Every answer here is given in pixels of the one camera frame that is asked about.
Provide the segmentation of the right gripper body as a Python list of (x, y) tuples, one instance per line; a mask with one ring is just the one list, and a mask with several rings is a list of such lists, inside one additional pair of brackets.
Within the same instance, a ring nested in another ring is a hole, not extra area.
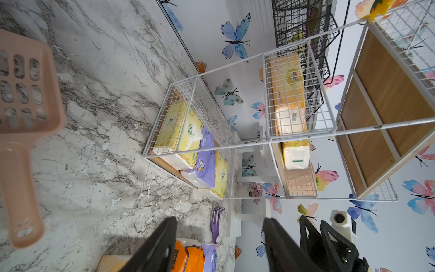
[(366, 258), (360, 258), (356, 247), (346, 239), (334, 240), (330, 234), (322, 237), (316, 249), (316, 265), (325, 272), (368, 272)]

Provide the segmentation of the purple tissue pack shelf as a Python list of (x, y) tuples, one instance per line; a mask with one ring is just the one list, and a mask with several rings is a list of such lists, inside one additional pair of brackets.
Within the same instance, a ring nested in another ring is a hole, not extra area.
[(216, 272), (217, 266), (217, 246), (216, 244), (202, 244), (203, 251), (205, 253), (204, 272)]

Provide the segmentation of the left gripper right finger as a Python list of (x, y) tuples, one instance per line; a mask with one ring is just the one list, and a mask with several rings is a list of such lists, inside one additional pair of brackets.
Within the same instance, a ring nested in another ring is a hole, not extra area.
[(322, 270), (302, 251), (281, 224), (265, 218), (262, 230), (270, 272), (321, 272)]

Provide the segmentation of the beige tissue pack top shelf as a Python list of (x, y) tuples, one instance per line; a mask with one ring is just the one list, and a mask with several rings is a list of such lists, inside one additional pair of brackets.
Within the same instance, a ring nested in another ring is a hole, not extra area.
[(131, 255), (104, 255), (96, 272), (119, 272), (131, 259)]

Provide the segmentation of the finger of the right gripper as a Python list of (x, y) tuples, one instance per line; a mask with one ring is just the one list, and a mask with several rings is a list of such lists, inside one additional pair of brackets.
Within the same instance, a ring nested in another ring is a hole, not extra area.
[(330, 225), (326, 221), (321, 221), (321, 231), (323, 238), (329, 238), (346, 252), (353, 252), (353, 226), (351, 223), (338, 224), (333, 222)]
[(307, 216), (301, 216), (300, 226), (300, 248), (309, 258), (314, 258), (321, 250), (322, 235), (310, 222)]

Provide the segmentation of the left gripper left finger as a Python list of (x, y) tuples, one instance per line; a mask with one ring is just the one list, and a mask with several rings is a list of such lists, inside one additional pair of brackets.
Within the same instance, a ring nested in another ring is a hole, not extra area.
[(176, 230), (176, 218), (165, 218), (120, 272), (170, 272), (174, 259)]

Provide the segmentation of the yellow green tissue pack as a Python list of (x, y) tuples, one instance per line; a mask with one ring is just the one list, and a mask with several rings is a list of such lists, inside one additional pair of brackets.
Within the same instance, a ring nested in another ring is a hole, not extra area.
[(283, 159), (287, 170), (303, 170), (310, 163), (310, 140), (284, 142)]

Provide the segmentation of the orange tissue pack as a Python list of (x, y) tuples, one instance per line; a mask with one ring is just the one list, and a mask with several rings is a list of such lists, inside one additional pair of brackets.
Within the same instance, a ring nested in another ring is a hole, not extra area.
[(187, 245), (176, 240), (171, 272), (203, 272), (205, 252), (201, 245)]

